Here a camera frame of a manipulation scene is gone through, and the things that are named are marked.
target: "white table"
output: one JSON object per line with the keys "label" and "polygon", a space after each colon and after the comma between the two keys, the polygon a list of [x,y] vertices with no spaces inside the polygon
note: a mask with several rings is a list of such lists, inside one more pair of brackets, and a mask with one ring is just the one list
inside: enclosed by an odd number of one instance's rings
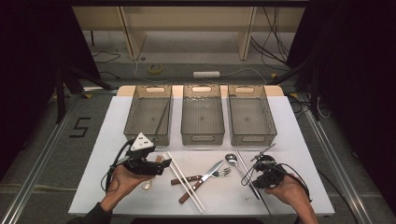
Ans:
{"label": "white table", "polygon": [[[231,146],[226,98],[223,97],[222,100],[226,132],[221,146],[186,147],[182,145],[180,134],[182,99],[175,97],[170,145],[157,147],[148,159],[154,161],[157,155],[170,151],[185,176],[200,175],[214,163],[224,159],[227,153],[235,153],[239,150],[247,166],[251,166],[253,163],[250,160],[263,150],[263,147]],[[332,215],[334,213],[332,204],[318,176],[287,97],[268,97],[268,101],[276,124],[277,136],[274,140],[276,146],[267,154],[273,156],[279,163],[290,165],[303,177],[309,187],[311,199],[313,199],[312,205],[318,216]],[[113,97],[70,207],[70,214],[84,216],[103,199],[105,193],[100,187],[100,181],[120,148],[127,141],[123,129],[131,102],[132,97]],[[221,168],[227,166],[232,165],[225,162]],[[209,178],[196,191],[205,207],[203,213],[198,210],[192,199],[188,199],[183,204],[178,202],[185,190],[181,185],[171,186],[170,180],[174,178],[176,176],[172,170],[166,168],[163,175],[153,179],[153,186],[150,190],[143,190],[139,186],[118,204],[113,214],[131,217],[260,217],[268,215],[262,201],[256,199],[248,186],[241,185],[242,176],[236,167],[232,167],[232,172],[227,177]],[[262,189],[261,192],[272,215],[295,214],[290,206],[283,204],[272,195],[266,195]]]}

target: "transparent bin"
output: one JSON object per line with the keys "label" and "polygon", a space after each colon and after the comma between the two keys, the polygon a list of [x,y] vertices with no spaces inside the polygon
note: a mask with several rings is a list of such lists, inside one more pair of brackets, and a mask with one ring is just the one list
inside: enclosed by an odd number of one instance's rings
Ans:
{"label": "transparent bin", "polygon": [[156,146],[168,146],[172,114],[172,86],[136,86],[124,134],[143,133]]}
{"label": "transparent bin", "polygon": [[270,146],[276,126],[263,85],[228,87],[232,146]]}
{"label": "transparent bin", "polygon": [[222,144],[220,85],[184,85],[181,137],[183,145]]}

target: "person's left hand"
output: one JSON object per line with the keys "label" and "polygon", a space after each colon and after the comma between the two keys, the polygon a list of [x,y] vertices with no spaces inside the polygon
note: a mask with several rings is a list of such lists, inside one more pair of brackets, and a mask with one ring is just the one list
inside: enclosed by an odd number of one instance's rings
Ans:
{"label": "person's left hand", "polygon": [[121,199],[132,192],[139,184],[150,180],[153,175],[134,175],[123,165],[117,166],[113,172],[112,180],[101,206],[106,212],[110,212]]}

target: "wrist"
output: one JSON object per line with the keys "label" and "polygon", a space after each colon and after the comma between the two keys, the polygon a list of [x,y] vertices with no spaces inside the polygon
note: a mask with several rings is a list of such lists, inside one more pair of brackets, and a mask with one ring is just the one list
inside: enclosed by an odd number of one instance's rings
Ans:
{"label": "wrist", "polygon": [[309,202],[297,202],[290,205],[304,224],[318,223],[314,209]]}
{"label": "wrist", "polygon": [[107,213],[113,211],[117,204],[122,200],[123,196],[117,192],[109,192],[105,198],[100,202],[101,207]]}

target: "metal rail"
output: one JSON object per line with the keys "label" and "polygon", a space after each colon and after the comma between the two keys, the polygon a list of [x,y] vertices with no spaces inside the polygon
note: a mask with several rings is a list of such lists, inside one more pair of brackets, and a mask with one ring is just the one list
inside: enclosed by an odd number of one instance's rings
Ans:
{"label": "metal rail", "polygon": [[32,168],[32,171],[27,176],[26,180],[21,186],[20,191],[18,192],[17,196],[14,198],[13,202],[9,206],[6,215],[2,219],[2,224],[13,224],[16,223],[18,218],[20,217],[24,206],[27,204],[33,189],[35,188],[35,184],[37,183],[38,179],[40,178],[44,168],[48,160],[50,159],[50,155],[52,154],[53,149],[55,149],[59,138],[64,130],[64,125],[70,118],[71,112],[79,100],[79,95],[73,95],[70,98],[70,102],[66,107],[66,112],[64,118],[58,124],[55,124],[55,128],[52,131],[49,140],[47,141],[46,145],[44,146],[42,152],[38,156],[35,165]]}
{"label": "metal rail", "polygon": [[[299,94],[299,97],[303,101],[309,101],[307,97],[302,94]],[[311,127],[315,135],[317,136],[320,142],[320,145],[329,161],[329,164],[332,167],[332,171],[334,172],[334,175],[337,178],[337,181],[339,182],[341,189],[345,194],[344,196],[346,197],[346,200],[350,204],[352,211],[355,214],[357,220],[359,221],[360,224],[373,223],[367,211],[367,208],[365,207],[363,201],[361,200],[359,193],[356,191],[355,187],[353,186],[352,181],[350,180],[343,164],[338,159],[338,156],[334,151],[332,144],[329,138],[327,137],[325,131],[323,130],[320,121],[316,121],[316,119],[314,118],[314,116],[310,111],[307,111],[305,114],[309,120],[309,123],[311,124]]]}

